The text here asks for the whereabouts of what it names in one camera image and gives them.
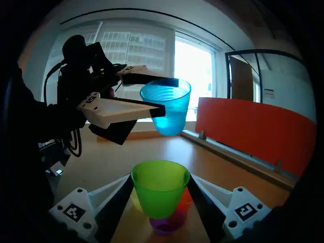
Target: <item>orange plastic cup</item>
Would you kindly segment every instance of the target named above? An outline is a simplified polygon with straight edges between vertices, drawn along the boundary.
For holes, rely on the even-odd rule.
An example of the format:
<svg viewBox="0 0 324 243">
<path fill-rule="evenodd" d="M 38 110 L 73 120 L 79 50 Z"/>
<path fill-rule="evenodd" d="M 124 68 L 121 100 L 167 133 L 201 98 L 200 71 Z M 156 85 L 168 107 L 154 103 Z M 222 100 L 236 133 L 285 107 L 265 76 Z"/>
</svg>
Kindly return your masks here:
<svg viewBox="0 0 324 243">
<path fill-rule="evenodd" d="M 189 193 L 188 188 L 185 187 L 182 197 L 178 203 L 177 210 L 181 211 L 185 215 L 192 204 L 192 197 Z"/>
</svg>

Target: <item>plastic cup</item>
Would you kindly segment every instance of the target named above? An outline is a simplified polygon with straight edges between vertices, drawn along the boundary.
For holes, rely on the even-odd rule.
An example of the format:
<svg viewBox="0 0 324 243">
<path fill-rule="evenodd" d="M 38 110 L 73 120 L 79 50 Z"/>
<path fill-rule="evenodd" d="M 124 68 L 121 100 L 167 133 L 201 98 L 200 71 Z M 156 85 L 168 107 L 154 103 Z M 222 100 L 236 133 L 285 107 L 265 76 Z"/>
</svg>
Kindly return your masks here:
<svg viewBox="0 0 324 243">
<path fill-rule="evenodd" d="M 130 194 L 130 198 L 132 199 L 132 202 L 133 202 L 135 208 L 138 211 L 143 212 L 142 207 L 141 207 L 141 205 L 139 203 L 139 198 L 138 198 L 138 196 L 136 194 L 135 188 L 133 188 L 132 193 Z"/>
<path fill-rule="evenodd" d="M 182 194 L 182 197 L 178 203 L 176 210 L 181 211 L 184 215 L 186 215 L 188 209 L 193 203 L 194 201 L 192 200 L 189 190 L 187 187 L 185 187 L 185 190 Z"/>
<path fill-rule="evenodd" d="M 173 214 L 190 178 L 185 167 L 167 160 L 140 163 L 131 175 L 142 210 L 153 219 Z"/>
<path fill-rule="evenodd" d="M 169 235 L 180 229 L 185 217 L 182 212 L 176 210 L 170 217 L 163 220 L 149 219 L 149 222 L 156 234 Z"/>
<path fill-rule="evenodd" d="M 165 116 L 153 118 L 153 123 L 161 134 L 173 136 L 183 130 L 190 92 L 191 86 L 188 82 L 173 78 L 152 81 L 141 89 L 143 101 L 165 106 Z"/>
</svg>

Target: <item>robotic arm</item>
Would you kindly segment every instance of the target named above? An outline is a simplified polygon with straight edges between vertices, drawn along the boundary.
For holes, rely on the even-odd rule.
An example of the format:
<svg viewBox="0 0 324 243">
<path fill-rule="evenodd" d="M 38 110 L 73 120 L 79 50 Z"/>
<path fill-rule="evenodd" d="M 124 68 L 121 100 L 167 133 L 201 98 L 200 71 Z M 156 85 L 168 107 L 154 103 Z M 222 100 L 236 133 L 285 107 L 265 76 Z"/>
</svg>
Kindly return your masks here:
<svg viewBox="0 0 324 243">
<path fill-rule="evenodd" d="M 70 143 L 70 132 L 62 137 L 63 143 L 73 155 L 81 155 L 79 129 L 86 120 L 91 123 L 89 129 L 94 134 L 122 145 L 138 119 L 165 116 L 164 105 L 114 98 L 110 95 L 111 88 L 120 79 L 124 85 L 134 85 L 147 84 L 163 76 L 149 71 L 145 66 L 113 65 L 106 58 L 99 42 L 86 46 L 81 35 L 69 38 L 62 52 L 64 60 L 55 65 L 46 77 L 44 102 L 47 103 L 47 80 L 60 68 L 62 75 L 58 79 L 58 106 L 70 111 L 77 110 L 79 117 L 72 128 L 74 146 Z"/>
</svg>

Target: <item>orange partition panel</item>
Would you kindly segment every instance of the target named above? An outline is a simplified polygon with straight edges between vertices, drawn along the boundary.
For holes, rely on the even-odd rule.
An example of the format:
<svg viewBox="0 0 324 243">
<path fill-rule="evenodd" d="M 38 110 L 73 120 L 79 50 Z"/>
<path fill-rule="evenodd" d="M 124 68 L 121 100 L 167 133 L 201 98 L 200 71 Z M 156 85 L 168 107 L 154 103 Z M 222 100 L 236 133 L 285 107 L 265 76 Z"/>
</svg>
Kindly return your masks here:
<svg viewBox="0 0 324 243">
<path fill-rule="evenodd" d="M 313 154 L 316 124 L 268 104 L 199 98 L 196 132 L 301 176 Z"/>
</svg>

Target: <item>metal frame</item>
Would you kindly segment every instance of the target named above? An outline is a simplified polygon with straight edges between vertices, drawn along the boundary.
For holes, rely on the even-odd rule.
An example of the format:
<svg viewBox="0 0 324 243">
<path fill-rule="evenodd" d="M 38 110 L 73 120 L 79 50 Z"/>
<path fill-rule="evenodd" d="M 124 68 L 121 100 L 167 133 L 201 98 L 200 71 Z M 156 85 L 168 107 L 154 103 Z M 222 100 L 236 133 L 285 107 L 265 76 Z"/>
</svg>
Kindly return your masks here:
<svg viewBox="0 0 324 243">
<path fill-rule="evenodd" d="M 258 53 L 283 55 L 283 56 L 286 56 L 288 58 L 292 58 L 292 59 L 300 62 L 301 64 L 305 65 L 304 62 L 303 62 L 303 60 L 301 60 L 300 58 L 298 58 L 298 57 L 296 57 L 296 56 L 294 56 L 294 55 L 292 55 L 290 53 L 284 52 L 284 51 L 277 51 L 277 50 L 270 50 L 270 49 L 249 49 L 249 50 L 240 50 L 240 51 L 230 51 L 230 52 L 226 52 L 225 53 L 225 60 L 226 60 L 226 72 L 227 72 L 227 98 L 228 99 L 231 98 L 231 93 L 230 93 L 230 66 L 229 66 L 230 63 L 229 63 L 229 57 L 232 56 L 232 55 L 240 55 L 241 56 L 243 54 L 255 54 L 256 63 L 257 63 L 257 66 L 258 66 L 258 72 L 259 72 L 259 80 L 260 80 L 260 103 L 263 103 L 262 76 L 261 76 L 261 70 L 260 70 Z"/>
</svg>

